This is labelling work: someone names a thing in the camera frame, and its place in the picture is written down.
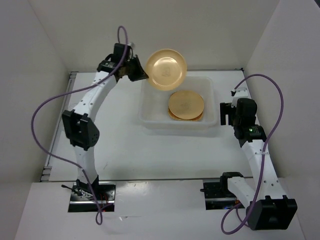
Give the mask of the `yellow bear plate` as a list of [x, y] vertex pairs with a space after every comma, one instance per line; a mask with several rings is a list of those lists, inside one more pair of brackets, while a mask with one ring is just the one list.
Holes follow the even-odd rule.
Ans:
[[154, 52], [145, 64], [147, 82], [160, 91], [171, 91], [180, 86], [187, 75], [185, 58], [176, 50], [161, 49]]
[[201, 95], [191, 90], [179, 90], [174, 92], [168, 100], [168, 109], [176, 116], [195, 118], [205, 108]]

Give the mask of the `white plastic bin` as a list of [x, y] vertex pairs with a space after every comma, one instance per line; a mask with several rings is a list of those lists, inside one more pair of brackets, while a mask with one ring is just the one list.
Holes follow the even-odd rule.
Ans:
[[161, 91], [144, 82], [138, 118], [150, 130], [200, 131], [218, 122], [213, 81], [204, 76], [187, 76], [176, 89]]

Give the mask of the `woven square bamboo tray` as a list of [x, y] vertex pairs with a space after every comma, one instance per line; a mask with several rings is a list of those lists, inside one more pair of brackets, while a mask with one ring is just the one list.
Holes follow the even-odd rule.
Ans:
[[203, 113], [202, 112], [200, 115], [196, 116], [196, 117], [178, 117], [177, 115], [175, 115], [170, 109], [168, 109], [168, 115], [176, 121], [187, 121], [187, 122], [198, 122], [203, 118]]

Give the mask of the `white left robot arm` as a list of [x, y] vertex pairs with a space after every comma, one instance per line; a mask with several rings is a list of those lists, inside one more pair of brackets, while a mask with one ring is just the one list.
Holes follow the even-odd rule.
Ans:
[[94, 157], [100, 137], [95, 119], [105, 98], [123, 77], [131, 82], [142, 81], [138, 114], [147, 129], [231, 131], [226, 117], [217, 113], [212, 82], [187, 76], [187, 64], [179, 52], [158, 50], [142, 67], [130, 44], [116, 43], [113, 52], [98, 65], [94, 81], [84, 89], [81, 101], [62, 113], [65, 135], [76, 154], [76, 185], [88, 200], [94, 200], [102, 191]]

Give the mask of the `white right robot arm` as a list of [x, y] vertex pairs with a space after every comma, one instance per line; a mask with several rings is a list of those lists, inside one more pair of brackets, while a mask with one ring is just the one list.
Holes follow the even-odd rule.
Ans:
[[234, 136], [244, 152], [255, 187], [248, 185], [242, 174], [224, 172], [220, 178], [220, 193], [236, 196], [245, 208], [245, 217], [234, 230], [222, 232], [231, 235], [243, 226], [253, 231], [286, 230], [298, 209], [281, 186], [274, 169], [268, 138], [262, 126], [256, 124], [256, 102], [247, 97], [234, 97], [231, 103], [220, 104], [220, 123], [233, 127]]

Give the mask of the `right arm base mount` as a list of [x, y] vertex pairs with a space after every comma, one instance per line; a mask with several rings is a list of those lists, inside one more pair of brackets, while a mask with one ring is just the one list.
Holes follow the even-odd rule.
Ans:
[[219, 179], [205, 179], [200, 192], [204, 194], [206, 210], [228, 210], [239, 204], [237, 197], [224, 191]]

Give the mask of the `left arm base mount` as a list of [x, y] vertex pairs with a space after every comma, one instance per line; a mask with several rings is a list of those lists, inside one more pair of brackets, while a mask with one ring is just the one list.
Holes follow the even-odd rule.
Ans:
[[[69, 213], [88, 213], [97, 212], [98, 208], [94, 201], [93, 195], [84, 190], [80, 190], [74, 183], [72, 187], [65, 184], [62, 188], [70, 190], [70, 199], [68, 205]], [[116, 199], [116, 185], [110, 182], [99, 183], [99, 193], [96, 196], [98, 205], [102, 212], [114, 212]]]

